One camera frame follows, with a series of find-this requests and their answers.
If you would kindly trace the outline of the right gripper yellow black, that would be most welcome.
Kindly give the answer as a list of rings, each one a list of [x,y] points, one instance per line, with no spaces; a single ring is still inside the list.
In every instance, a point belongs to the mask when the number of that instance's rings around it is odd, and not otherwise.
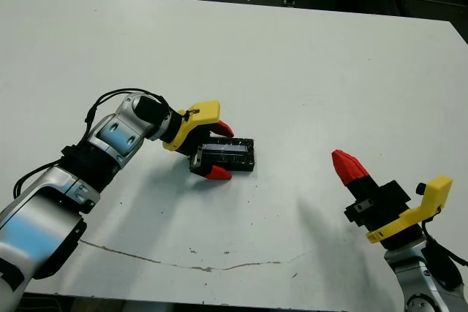
[[[331,156],[336,174],[355,198],[345,216],[368,230],[370,243],[381,243],[387,250],[422,238],[420,224],[443,210],[453,185],[452,178],[439,176],[419,186],[421,203],[409,208],[410,197],[396,181],[379,186],[354,156],[342,150],[334,150]]]

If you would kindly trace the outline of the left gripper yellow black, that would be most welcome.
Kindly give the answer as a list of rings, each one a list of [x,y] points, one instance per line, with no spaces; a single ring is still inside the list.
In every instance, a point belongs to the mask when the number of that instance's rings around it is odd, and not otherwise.
[[[216,100],[193,104],[188,110],[170,109],[165,132],[162,134],[163,147],[181,153],[188,158],[191,173],[209,180],[230,180],[230,171],[216,165],[202,165],[203,143],[211,132],[233,138],[233,130],[220,121],[220,103]]]

